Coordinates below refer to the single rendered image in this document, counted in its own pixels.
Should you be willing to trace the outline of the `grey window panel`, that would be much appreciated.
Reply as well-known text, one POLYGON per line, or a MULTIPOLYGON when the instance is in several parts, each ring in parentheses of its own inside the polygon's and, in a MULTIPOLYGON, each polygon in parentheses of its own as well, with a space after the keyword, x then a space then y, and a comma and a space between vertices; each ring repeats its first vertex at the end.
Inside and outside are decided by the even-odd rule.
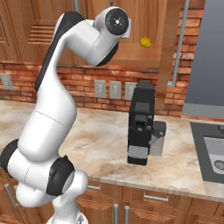
POLYGON ((182 115, 224 119, 224 0, 206 0, 182 115))

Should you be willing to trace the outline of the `wooden base cabinet door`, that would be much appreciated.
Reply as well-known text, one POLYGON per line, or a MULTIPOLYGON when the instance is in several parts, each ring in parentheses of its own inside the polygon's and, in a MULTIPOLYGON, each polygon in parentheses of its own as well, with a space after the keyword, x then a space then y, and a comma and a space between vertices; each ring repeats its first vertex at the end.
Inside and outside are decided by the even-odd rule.
POLYGON ((186 212, 162 206, 141 206, 122 203, 129 206, 129 224, 185 224, 186 212))
POLYGON ((4 187, 7 183, 10 185, 10 192, 15 202, 18 203, 16 198, 18 182, 0 168, 0 222, 5 224, 46 224, 53 216, 51 203, 38 207, 23 207, 18 203, 18 206, 14 207, 4 187))
MULTIPOLYGON (((114 204, 117 202, 99 202, 77 199, 80 211, 87 217, 88 224, 114 224, 114 204)), ((118 224, 120 221, 118 207, 118 224)))

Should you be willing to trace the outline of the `wooden open cabinet door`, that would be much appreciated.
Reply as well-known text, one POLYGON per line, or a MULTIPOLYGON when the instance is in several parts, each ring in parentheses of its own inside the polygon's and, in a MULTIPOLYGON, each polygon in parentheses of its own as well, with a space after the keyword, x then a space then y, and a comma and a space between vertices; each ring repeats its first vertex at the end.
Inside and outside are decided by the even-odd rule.
POLYGON ((164 35, 157 77, 155 100, 155 111, 157 113, 161 113, 165 110, 167 84, 170 80, 172 70, 172 60, 179 27, 179 16, 182 2, 183 0, 167 0, 164 18, 164 35))

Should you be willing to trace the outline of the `wooden drawer front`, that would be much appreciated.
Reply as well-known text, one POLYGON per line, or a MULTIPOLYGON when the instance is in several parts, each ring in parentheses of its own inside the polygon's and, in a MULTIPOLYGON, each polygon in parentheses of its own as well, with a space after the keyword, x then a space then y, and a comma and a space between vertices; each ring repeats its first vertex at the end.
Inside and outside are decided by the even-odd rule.
POLYGON ((155 192, 152 190, 144 190, 127 186, 122 188, 122 199, 128 202, 143 205, 168 207, 182 212, 186 212, 188 210, 192 201, 191 198, 186 196, 168 192, 155 192))
POLYGON ((122 199, 122 188, 119 185, 113 185, 108 183, 102 183, 99 181, 89 181, 89 186, 101 186, 101 190, 92 190, 87 189, 87 194, 95 195, 98 197, 103 197, 112 200, 121 200, 122 199))

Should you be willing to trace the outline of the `black coffee machine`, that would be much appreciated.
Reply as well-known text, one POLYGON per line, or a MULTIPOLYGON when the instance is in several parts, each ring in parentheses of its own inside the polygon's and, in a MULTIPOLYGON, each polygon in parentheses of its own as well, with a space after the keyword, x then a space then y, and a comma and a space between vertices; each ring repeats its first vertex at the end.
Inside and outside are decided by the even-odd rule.
POLYGON ((147 165, 148 156, 162 155, 166 122, 154 120, 154 106, 154 85, 150 82, 138 82, 129 107, 129 164, 147 165))

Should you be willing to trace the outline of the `dark grey sink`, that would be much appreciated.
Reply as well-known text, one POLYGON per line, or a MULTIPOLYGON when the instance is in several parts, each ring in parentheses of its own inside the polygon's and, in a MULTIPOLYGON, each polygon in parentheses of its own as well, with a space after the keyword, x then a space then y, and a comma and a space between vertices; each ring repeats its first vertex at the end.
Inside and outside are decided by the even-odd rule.
POLYGON ((190 125, 203 180, 224 184, 224 124, 190 125))

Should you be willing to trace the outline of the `wooden cabinet shelf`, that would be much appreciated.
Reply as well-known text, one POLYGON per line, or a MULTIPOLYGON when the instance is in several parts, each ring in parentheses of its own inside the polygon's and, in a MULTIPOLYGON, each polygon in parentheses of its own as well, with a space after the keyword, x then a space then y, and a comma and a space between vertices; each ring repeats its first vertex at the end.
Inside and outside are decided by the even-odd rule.
POLYGON ((120 43, 110 65, 159 67, 161 45, 142 47, 138 43, 120 43))

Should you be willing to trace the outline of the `yellow lemon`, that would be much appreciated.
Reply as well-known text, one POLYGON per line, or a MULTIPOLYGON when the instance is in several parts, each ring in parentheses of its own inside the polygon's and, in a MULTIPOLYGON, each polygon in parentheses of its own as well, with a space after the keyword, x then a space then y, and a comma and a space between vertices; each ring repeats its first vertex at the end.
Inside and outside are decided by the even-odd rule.
POLYGON ((151 40, 147 37, 141 38, 140 45, 145 48, 151 47, 151 40))

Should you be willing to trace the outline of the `wooden louvred cabinet door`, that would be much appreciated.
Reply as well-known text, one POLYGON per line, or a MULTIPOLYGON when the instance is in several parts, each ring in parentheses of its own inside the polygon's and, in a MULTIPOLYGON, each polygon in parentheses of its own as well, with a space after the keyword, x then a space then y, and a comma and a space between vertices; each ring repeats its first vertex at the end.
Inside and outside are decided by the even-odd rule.
POLYGON ((74 10, 73 0, 9 0, 13 28, 22 61, 44 60, 54 27, 63 12, 74 10))

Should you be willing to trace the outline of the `grey wall outlet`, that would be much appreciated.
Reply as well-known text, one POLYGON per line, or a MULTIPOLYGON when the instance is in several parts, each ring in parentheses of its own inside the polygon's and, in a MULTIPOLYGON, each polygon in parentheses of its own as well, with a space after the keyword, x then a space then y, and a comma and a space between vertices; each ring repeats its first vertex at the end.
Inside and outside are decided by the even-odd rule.
POLYGON ((105 80, 94 81, 94 96, 96 98, 106 98, 106 81, 105 80))
POLYGON ((6 90, 12 90, 13 86, 11 83, 11 78, 7 73, 0 73, 0 79, 3 83, 3 88, 6 90))
POLYGON ((126 101, 130 101, 132 99, 132 95, 134 93, 134 89, 136 87, 136 83, 135 82, 126 82, 125 83, 125 100, 126 101))
POLYGON ((111 81, 109 83, 109 91, 111 99, 121 99, 121 82, 120 81, 111 81))

